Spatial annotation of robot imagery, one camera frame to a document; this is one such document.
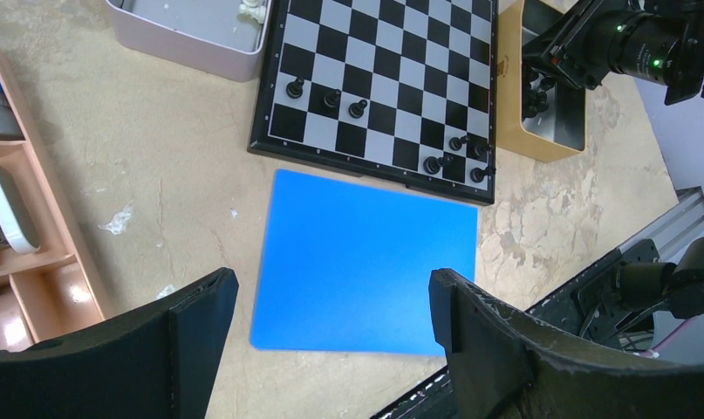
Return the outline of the black chess piece corner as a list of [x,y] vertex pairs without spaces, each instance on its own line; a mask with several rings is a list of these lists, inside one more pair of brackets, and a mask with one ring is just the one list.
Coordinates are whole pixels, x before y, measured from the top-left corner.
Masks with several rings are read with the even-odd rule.
[[469,171],[469,178],[474,183],[480,183],[491,178],[495,173],[496,168],[494,166],[487,166],[485,168],[476,167]]

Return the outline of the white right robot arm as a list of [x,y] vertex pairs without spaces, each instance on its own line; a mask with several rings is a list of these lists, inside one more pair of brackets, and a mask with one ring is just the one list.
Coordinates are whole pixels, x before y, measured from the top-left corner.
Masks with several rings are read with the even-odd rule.
[[704,99],[704,1],[578,1],[523,48],[529,68],[593,90],[612,72]]

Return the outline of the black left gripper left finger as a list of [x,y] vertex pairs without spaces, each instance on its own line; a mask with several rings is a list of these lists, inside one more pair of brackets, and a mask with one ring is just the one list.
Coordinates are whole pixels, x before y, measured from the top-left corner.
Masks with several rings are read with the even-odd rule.
[[238,290],[223,267],[94,326],[0,351],[0,418],[203,418]]

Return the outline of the black pawn edge square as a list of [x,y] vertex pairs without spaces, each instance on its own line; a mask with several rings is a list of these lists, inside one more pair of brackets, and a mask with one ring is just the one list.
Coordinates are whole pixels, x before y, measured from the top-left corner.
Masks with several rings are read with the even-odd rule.
[[492,150],[492,145],[484,142],[484,143],[477,143],[473,146],[473,156],[476,159],[481,159],[481,158],[486,158],[489,155],[489,152]]

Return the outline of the black pawn second row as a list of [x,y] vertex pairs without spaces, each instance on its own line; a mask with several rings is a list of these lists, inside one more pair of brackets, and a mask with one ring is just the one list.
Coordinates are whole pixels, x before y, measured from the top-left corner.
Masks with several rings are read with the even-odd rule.
[[452,137],[449,139],[448,145],[452,151],[459,151],[465,148],[470,142],[470,137],[468,135],[463,135],[461,137]]

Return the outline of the black pawn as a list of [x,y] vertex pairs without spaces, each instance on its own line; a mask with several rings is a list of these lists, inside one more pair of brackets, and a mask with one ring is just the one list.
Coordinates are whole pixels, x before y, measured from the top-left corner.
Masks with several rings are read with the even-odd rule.
[[304,79],[295,78],[285,87],[287,96],[291,99],[299,99],[304,94]]
[[323,105],[328,109],[336,109],[339,107],[340,98],[341,91],[339,89],[331,90],[323,97]]
[[368,101],[366,99],[358,100],[351,103],[348,107],[348,113],[353,119],[360,119],[365,115],[367,106]]

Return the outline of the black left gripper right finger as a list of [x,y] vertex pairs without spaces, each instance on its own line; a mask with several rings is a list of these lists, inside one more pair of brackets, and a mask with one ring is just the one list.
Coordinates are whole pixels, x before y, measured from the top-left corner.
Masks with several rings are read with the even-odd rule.
[[586,340],[524,332],[537,382],[497,418],[704,418],[704,365],[643,358]]

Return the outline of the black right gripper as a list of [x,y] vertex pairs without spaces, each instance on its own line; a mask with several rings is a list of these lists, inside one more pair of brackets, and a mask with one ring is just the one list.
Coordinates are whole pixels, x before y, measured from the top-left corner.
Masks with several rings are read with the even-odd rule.
[[522,62],[572,88],[595,89],[609,68],[603,58],[597,64],[589,61],[586,39],[601,17],[623,9],[622,1],[576,2],[549,29],[522,47]]

